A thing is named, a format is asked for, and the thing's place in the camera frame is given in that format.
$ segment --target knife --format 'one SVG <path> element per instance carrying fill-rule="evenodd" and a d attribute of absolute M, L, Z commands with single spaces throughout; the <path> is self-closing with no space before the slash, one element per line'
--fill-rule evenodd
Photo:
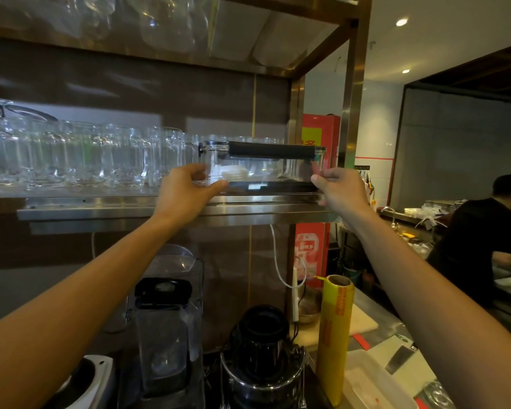
<path fill-rule="evenodd" d="M 401 346 L 389 360 L 386 371 L 393 375 L 417 350 L 414 343 L 411 346 Z"/>

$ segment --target plastic wrap roll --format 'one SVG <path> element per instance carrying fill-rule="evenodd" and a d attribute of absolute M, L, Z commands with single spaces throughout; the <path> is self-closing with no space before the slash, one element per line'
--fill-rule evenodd
<path fill-rule="evenodd" d="M 332 405 L 341 403 L 347 358 L 354 284 L 342 275 L 319 277 L 324 281 L 316 375 Z"/>

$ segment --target black container handle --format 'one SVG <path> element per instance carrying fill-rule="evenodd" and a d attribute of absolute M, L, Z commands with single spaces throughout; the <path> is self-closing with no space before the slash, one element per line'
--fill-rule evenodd
<path fill-rule="evenodd" d="M 229 156 L 264 159 L 315 159 L 316 146 L 228 142 Z"/>

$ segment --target left hand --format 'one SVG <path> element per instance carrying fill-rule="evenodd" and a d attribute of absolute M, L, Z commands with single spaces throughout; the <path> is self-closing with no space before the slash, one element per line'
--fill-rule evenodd
<path fill-rule="evenodd" d="M 163 178 L 153 219 L 174 219 L 180 228 L 193 221 L 211 198 L 224 191 L 229 183 L 219 180 L 210 186 L 196 186 L 192 180 L 204 180 L 206 166 L 189 164 L 174 168 Z"/>

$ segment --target man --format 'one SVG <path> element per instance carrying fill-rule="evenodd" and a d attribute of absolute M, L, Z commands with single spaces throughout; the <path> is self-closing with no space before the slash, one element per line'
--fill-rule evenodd
<path fill-rule="evenodd" d="M 492 198 L 460 206 L 428 256 L 428 263 L 486 309 L 493 301 L 492 260 L 511 266 L 511 175 L 496 179 Z"/>
<path fill-rule="evenodd" d="M 0 409 L 40 409 L 75 369 L 159 247 L 227 186 L 198 188 L 204 165 L 164 179 L 153 216 L 54 287 L 0 320 Z M 511 409 L 511 335 L 413 252 L 367 204 L 355 170 L 311 180 L 348 223 L 424 357 L 458 409 Z"/>

